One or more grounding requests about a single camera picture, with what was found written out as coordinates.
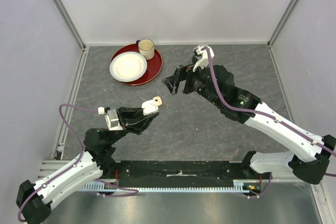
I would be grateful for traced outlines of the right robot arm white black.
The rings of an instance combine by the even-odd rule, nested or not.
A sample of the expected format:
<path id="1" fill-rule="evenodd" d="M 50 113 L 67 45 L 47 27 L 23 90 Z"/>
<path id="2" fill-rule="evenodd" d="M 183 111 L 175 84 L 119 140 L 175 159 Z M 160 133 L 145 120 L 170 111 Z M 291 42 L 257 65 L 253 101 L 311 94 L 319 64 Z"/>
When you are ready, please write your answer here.
<path id="1" fill-rule="evenodd" d="M 287 148 L 279 153 L 248 152 L 240 166 L 245 178 L 272 173 L 294 174 L 313 185 L 322 181 L 335 148 L 335 137 L 314 135 L 283 118 L 259 97 L 236 87 L 233 74 L 224 66 L 214 65 L 214 75 L 209 67 L 193 67 L 179 65 L 162 80 L 171 94 L 176 94 L 179 84 L 184 82 L 184 94 L 197 92 L 228 119 L 257 129 Z"/>

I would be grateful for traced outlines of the beige earbud charging case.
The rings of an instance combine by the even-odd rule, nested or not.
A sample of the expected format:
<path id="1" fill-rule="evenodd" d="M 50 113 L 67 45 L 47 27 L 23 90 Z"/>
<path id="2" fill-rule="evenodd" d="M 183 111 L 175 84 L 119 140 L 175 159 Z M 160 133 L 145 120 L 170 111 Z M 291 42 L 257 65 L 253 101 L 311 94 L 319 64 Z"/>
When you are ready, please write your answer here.
<path id="1" fill-rule="evenodd" d="M 156 106 L 161 106 L 163 104 L 162 99 L 159 96 L 154 97 L 153 101 Z"/>

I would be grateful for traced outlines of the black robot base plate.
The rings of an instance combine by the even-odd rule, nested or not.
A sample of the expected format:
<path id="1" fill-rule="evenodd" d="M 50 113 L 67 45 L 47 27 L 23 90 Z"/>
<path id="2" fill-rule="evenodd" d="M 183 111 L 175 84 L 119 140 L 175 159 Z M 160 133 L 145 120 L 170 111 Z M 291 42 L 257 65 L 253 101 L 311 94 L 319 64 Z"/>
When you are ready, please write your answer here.
<path id="1" fill-rule="evenodd" d="M 234 180 L 267 180 L 247 161 L 118 161 L 104 172 L 104 179 L 116 179 L 125 187 L 230 187 Z"/>

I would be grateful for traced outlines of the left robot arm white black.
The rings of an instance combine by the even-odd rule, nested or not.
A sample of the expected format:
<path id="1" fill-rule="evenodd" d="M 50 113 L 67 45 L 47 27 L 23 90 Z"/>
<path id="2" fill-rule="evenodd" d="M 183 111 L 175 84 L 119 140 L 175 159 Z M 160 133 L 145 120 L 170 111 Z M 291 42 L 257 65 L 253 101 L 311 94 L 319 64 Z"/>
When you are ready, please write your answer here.
<path id="1" fill-rule="evenodd" d="M 104 115 L 107 128 L 89 129 L 80 141 L 80 153 L 69 163 L 43 179 L 19 186 L 16 205 L 18 221 L 42 223 L 64 199 L 86 183 L 111 178 L 116 170 L 113 144 L 129 133 L 142 134 L 159 114 L 153 100 L 139 108 L 99 107 L 93 113 Z"/>

